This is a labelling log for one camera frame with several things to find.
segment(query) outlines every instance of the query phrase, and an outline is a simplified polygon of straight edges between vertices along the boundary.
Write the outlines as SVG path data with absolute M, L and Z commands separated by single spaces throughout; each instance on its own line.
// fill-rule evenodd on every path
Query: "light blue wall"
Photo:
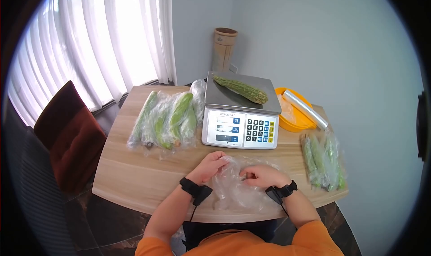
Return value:
M 178 85 L 207 77 L 213 30 L 228 27 L 233 0 L 172 0 L 172 30 Z
M 415 202 L 415 50 L 387 0 L 234 0 L 238 73 L 322 105 L 345 152 L 337 202 L 363 255 L 383 255 Z

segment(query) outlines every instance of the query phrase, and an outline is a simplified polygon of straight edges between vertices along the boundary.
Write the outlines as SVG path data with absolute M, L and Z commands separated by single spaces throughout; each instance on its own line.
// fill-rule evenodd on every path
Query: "wooden table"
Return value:
M 242 150 L 203 145 L 197 132 L 196 148 L 176 152 L 172 156 L 159 160 L 158 147 L 145 157 L 143 149 L 130 151 L 126 142 L 131 134 L 134 122 L 148 94 L 153 90 L 163 90 L 173 94 L 185 92 L 189 87 L 173 86 L 135 86 L 118 113 L 110 130 L 96 176 L 92 192 L 111 202 L 140 212 L 152 214 L 156 207 L 178 185 L 199 162 L 210 152 L 222 150 L 231 156 L 263 157 L 268 161 L 280 162 L 280 168 L 287 171 L 298 184 L 299 189 L 317 208 L 346 196 L 349 189 L 326 192 L 312 188 L 306 175 L 306 166 L 299 143 L 299 133 L 278 130 L 278 144 L 274 150 Z M 327 119 L 322 107 L 313 106 L 323 118 Z M 216 196 L 212 193 L 197 209 L 193 221 L 232 223 L 261 221 L 285 216 L 283 211 L 265 214 L 240 214 L 232 210 L 214 210 Z

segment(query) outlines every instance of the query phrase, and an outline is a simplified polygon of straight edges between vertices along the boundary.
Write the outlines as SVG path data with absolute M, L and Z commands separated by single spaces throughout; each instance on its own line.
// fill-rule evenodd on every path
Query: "plastic bag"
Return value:
M 243 213 L 249 212 L 276 212 L 282 210 L 281 207 L 272 200 L 266 193 L 266 188 L 249 186 L 244 183 L 244 177 L 239 173 L 248 166 L 267 164 L 277 170 L 279 167 L 271 162 L 257 158 L 224 156 L 223 160 L 229 162 L 213 176 L 213 191 L 218 197 L 214 208 L 217 210 L 227 210 Z
M 281 116 L 290 121 L 291 123 L 296 123 L 294 107 L 292 106 L 292 104 L 283 99 L 281 94 L 277 95 L 277 98 L 281 106 Z
M 197 125 L 203 124 L 203 112 L 205 110 L 205 90 L 207 83 L 203 79 L 193 81 L 190 86 L 190 92 L 193 93 L 192 105 L 196 115 Z
M 301 138 L 304 159 L 310 183 L 328 191 L 345 187 L 345 174 L 341 168 L 340 145 L 334 133 L 326 130 L 321 141 L 315 134 Z
M 146 149 L 145 155 L 159 152 L 159 159 L 175 151 L 196 146 L 196 118 L 191 108 L 193 95 L 190 92 L 168 95 L 158 94 L 158 102 L 143 122 L 141 140 L 147 146 L 161 149 Z
M 149 144 L 148 140 L 145 139 L 145 136 L 142 139 L 142 126 L 143 126 L 143 123 L 148 119 L 151 113 L 151 110 L 157 104 L 159 93 L 157 93 L 156 91 L 152 91 L 148 95 L 148 98 L 143 104 L 141 112 L 139 113 L 138 118 L 135 121 L 135 124 L 132 129 L 132 133 L 130 134 L 129 139 L 127 140 L 127 148 L 135 149 L 138 146 L 140 146 L 143 142 L 146 144 Z

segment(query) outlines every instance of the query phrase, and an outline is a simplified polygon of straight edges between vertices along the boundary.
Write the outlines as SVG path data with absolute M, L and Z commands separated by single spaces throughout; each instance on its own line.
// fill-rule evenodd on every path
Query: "chair backrest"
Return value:
M 50 150 L 57 136 L 83 107 L 86 107 L 72 81 L 51 99 L 34 126 L 37 138 Z

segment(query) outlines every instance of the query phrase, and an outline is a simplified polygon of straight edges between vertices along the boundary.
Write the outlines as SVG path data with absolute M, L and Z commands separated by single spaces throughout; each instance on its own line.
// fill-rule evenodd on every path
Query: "tall ceramic pot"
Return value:
M 238 32 L 229 28 L 214 29 L 213 71 L 229 71 Z

